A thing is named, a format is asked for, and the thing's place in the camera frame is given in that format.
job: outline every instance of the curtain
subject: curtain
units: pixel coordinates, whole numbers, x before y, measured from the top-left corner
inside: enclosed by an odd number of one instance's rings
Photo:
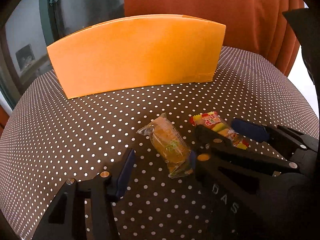
[[[282,15],[303,0],[124,0],[125,16],[185,14],[227,26],[224,44],[258,53],[288,75],[299,43]]]

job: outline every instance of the packaged snack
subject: packaged snack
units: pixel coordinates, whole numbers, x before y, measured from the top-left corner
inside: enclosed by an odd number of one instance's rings
[[[152,145],[167,163],[171,178],[183,177],[192,173],[189,164],[190,148],[167,119],[165,113],[138,130],[137,133],[149,136]]]
[[[217,112],[209,112],[206,114],[197,114],[191,117],[190,122],[196,126],[202,124],[203,126],[217,132],[232,141],[233,146],[246,150],[249,146],[244,138],[232,130],[218,115]]]

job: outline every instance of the metal screw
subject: metal screw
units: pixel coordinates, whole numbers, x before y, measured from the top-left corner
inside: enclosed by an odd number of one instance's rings
[[[213,142],[215,142],[215,143],[220,143],[220,142],[222,142],[222,140],[221,140],[221,139],[218,139],[218,138],[215,138],[215,139],[213,140]]]
[[[293,163],[293,162],[289,163],[289,166],[290,166],[291,168],[293,168],[293,169],[298,168],[298,165],[297,165],[296,163]]]
[[[210,158],[211,158],[211,156],[207,153],[202,153],[197,157],[198,161],[201,161],[201,162],[205,162],[205,161],[209,160]]]
[[[103,171],[103,172],[100,173],[100,176],[103,177],[103,178],[106,178],[106,177],[108,177],[109,175],[110,175],[110,173],[107,172],[107,171]]]
[[[74,182],[75,182],[75,179],[74,179],[74,178],[67,179],[67,181],[66,181],[66,183],[67,183],[68,185],[71,185],[71,184],[74,183]]]

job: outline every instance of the bread in plastic bag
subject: bread in plastic bag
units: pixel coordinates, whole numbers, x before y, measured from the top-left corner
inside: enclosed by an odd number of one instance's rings
[[[171,178],[183,177],[192,173],[189,164],[190,148],[167,119],[165,113],[139,129],[137,133],[149,136],[153,147],[167,163]]]

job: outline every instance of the silver bolt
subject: silver bolt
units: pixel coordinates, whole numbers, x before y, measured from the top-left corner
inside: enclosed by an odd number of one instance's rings
[[[68,185],[71,185],[72,183],[74,183],[75,182],[75,179],[74,178],[71,178],[71,179],[67,179],[67,184]]]
[[[222,142],[222,140],[219,139],[219,138],[215,138],[215,139],[213,140],[213,142],[215,142],[215,143],[220,143],[220,142]]]
[[[293,168],[293,169],[298,168],[298,165],[297,165],[296,163],[293,163],[293,162],[289,163],[289,166],[290,166],[291,168]]]
[[[100,173],[100,176],[103,177],[103,178],[106,178],[106,177],[108,177],[109,175],[110,175],[110,173],[107,172],[107,171],[103,171],[103,172]]]

